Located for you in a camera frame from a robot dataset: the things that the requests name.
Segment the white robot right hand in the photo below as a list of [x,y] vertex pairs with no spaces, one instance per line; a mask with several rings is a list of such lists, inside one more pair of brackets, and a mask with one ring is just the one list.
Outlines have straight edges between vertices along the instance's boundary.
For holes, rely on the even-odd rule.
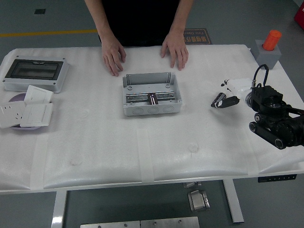
[[227,108],[237,105],[241,100],[245,102],[248,107],[251,107],[252,95],[252,80],[249,78],[228,79],[225,80],[221,86],[225,86],[233,96],[227,97],[225,93],[219,93],[211,104],[214,108]]

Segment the person's left hand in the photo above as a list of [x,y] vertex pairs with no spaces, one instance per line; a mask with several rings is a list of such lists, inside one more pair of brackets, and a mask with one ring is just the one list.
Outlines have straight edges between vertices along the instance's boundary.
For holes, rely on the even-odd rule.
[[181,71],[188,62],[189,53],[184,42],[183,33],[169,32],[161,47],[161,58],[164,58],[167,51],[170,54],[170,67],[177,63],[178,70]]

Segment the person's right hand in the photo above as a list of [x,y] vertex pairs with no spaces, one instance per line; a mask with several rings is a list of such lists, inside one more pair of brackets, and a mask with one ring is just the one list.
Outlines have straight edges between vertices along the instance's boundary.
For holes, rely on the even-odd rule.
[[123,71],[122,63],[125,62],[126,52],[121,43],[115,38],[104,38],[102,41],[103,61],[112,76],[119,76]]

